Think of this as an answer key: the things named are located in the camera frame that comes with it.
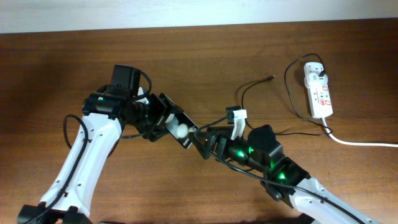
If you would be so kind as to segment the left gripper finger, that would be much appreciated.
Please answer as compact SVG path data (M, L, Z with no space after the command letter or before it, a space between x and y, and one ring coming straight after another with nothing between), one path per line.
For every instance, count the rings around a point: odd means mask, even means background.
M159 98L162 99L166 105L165 115L169 116L171 114L184 113L184 110L179 107L179 105L175 104L166 94L161 93Z
M153 132L150 133L149 135L149 140L150 142L156 142L160 138L162 138L165 135L168 135L170 132L165 126L157 126Z

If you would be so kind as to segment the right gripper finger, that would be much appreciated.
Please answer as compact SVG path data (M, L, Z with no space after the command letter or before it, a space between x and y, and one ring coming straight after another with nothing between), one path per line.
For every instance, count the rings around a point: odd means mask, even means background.
M232 131L233 131L232 126L210 126L206 129L206 132L216 132L216 133L221 133L221 132L231 133Z
M209 159L210 153L215 150L216 138L212 132L190 133L191 142L204 159Z

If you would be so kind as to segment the black smartphone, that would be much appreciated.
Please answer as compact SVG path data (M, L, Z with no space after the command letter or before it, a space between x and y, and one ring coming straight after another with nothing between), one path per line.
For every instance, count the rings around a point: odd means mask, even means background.
M170 114L166 119L165 127L184 149L192 145L188 134L198 129L198 126L185 113Z

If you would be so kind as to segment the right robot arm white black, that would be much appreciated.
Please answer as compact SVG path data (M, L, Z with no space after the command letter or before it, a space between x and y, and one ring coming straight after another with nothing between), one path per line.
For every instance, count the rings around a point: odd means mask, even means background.
M207 128L188 137L204 159L214 157L230 169L257 179L275 201L283 201L309 223L376 223L342 201L291 158L284 155L269 125L247 138L232 137L232 128Z

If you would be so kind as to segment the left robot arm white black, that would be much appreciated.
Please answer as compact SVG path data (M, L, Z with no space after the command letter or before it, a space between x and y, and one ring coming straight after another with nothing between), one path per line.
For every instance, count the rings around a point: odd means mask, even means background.
M91 201L107 158L113 153L125 126L152 142L169 133L166 123L183 113L165 94L140 87L151 79L138 68L115 65L111 83L85 99L80 127L61 171L37 206L24 205L18 223L89 223Z

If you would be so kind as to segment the white USB charger plug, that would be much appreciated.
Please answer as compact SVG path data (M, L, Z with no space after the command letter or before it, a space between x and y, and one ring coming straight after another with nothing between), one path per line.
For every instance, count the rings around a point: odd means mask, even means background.
M328 77L324 71L305 73L304 84L307 88L315 88L328 84Z

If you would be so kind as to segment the white power strip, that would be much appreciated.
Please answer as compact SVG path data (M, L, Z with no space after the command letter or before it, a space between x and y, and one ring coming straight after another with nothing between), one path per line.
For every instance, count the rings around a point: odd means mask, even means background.
M321 71L325 72L325 69L321 63L307 62L304 65L304 74L307 72L319 73ZM333 114L328 84L315 88L307 88L307 92L312 118L326 118Z

